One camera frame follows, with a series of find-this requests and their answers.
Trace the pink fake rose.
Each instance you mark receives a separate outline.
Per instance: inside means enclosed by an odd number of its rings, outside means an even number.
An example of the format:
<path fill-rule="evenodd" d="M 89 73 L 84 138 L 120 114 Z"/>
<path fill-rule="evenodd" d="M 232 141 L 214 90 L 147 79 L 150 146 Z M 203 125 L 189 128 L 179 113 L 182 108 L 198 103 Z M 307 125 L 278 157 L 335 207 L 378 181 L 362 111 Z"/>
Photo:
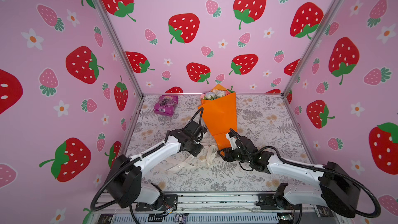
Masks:
<path fill-rule="evenodd" d="M 231 94 L 231 93 L 234 93 L 234 91 L 233 91 L 233 86 L 232 86 L 230 89 L 227 89 L 227 90 L 224 91 L 224 95 L 225 95 L 225 96 L 226 96 L 226 95 L 229 95 L 229 94 Z"/>

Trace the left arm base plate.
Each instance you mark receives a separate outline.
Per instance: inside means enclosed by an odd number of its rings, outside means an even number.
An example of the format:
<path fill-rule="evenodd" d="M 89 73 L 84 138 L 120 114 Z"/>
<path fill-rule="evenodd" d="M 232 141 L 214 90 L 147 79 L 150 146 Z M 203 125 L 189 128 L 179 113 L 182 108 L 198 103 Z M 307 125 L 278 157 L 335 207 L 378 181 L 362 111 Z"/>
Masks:
<path fill-rule="evenodd" d="M 166 211 L 168 209 L 175 210 L 178 204 L 178 195 L 161 194 L 154 204 L 137 203 L 135 210 L 137 212 L 156 212 Z"/>

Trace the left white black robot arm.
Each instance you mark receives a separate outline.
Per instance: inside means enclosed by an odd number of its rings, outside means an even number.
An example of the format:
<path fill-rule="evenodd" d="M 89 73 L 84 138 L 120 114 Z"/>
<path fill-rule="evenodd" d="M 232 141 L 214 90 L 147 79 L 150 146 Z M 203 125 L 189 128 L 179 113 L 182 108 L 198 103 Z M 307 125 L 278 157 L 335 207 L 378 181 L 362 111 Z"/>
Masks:
<path fill-rule="evenodd" d="M 204 146 L 201 144 L 207 129 L 190 120 L 182 129 L 168 130 L 163 141 L 148 150 L 131 157 L 116 158 L 105 183 L 95 194 L 90 210 L 103 210 L 118 204 L 121 208 L 134 203 L 147 204 L 158 210 L 164 205 L 164 193 L 154 184 L 144 184 L 142 178 L 155 166 L 181 151 L 198 156 Z"/>

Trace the white printed ribbon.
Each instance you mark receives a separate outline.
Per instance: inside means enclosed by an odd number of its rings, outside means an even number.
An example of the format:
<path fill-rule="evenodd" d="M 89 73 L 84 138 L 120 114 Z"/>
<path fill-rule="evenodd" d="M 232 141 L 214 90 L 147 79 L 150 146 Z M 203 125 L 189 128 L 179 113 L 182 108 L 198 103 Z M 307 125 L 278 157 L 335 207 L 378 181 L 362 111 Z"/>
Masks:
<path fill-rule="evenodd" d="M 217 155 L 218 147 L 217 145 L 204 144 L 203 149 L 200 151 L 199 155 L 195 157 L 190 155 L 184 161 L 180 161 L 174 158 L 167 158 L 166 162 L 173 164 L 174 166 L 165 172 L 176 174 L 180 170 L 192 170 L 199 168 L 211 169 L 214 166 L 214 159 Z"/>

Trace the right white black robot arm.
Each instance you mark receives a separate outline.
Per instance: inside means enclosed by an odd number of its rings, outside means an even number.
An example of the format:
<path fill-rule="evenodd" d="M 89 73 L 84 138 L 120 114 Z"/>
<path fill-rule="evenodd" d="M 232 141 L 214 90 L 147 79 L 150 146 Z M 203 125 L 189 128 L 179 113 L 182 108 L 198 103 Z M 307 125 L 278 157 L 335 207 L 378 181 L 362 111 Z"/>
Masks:
<path fill-rule="evenodd" d="M 251 171 L 287 176 L 304 182 L 301 186 L 280 184 L 273 195 L 275 205 L 319 205 L 336 214 L 354 218 L 357 215 L 377 218 L 381 206 L 374 194 L 362 183 L 350 177 L 338 164 L 305 164 L 285 159 L 277 148 L 257 149 L 244 136 L 228 133 L 231 147 L 218 151 L 226 162 L 248 163 Z"/>

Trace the pale fake flower stem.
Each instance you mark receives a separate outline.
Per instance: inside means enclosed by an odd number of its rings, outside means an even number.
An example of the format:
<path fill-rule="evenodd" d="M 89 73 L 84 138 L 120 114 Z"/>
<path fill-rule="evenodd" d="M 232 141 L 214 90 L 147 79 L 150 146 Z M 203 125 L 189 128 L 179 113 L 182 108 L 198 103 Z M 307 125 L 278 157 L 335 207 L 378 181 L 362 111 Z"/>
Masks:
<path fill-rule="evenodd" d="M 210 100 L 217 99 L 222 92 L 222 90 L 213 89 L 211 92 L 206 93 L 206 97 Z"/>

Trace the orange wrapping paper sheet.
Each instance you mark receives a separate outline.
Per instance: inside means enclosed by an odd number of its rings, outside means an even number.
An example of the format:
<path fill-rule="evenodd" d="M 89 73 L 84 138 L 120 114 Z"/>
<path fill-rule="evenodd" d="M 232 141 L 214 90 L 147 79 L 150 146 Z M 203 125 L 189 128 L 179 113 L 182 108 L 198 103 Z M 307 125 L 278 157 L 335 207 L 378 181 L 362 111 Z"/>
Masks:
<path fill-rule="evenodd" d="M 216 85 L 213 89 L 227 90 L 222 85 Z M 236 93 L 234 92 L 212 101 L 201 100 L 201 105 L 198 108 L 204 109 L 202 118 L 208 131 L 215 139 L 218 149 L 222 150 L 230 147 L 226 134 L 231 129 L 237 130 Z"/>

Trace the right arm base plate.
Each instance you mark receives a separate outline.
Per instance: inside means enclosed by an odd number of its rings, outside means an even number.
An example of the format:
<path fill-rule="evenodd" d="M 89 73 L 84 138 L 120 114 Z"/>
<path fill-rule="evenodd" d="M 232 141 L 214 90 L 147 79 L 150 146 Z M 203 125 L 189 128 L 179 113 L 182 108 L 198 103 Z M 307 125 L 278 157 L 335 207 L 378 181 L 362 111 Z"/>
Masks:
<path fill-rule="evenodd" d="M 299 205 L 290 204 L 284 197 L 277 196 L 274 194 L 258 194 L 258 202 L 256 206 L 259 206 L 261 210 L 275 210 L 275 211 L 284 211 L 284 210 L 299 210 Z"/>

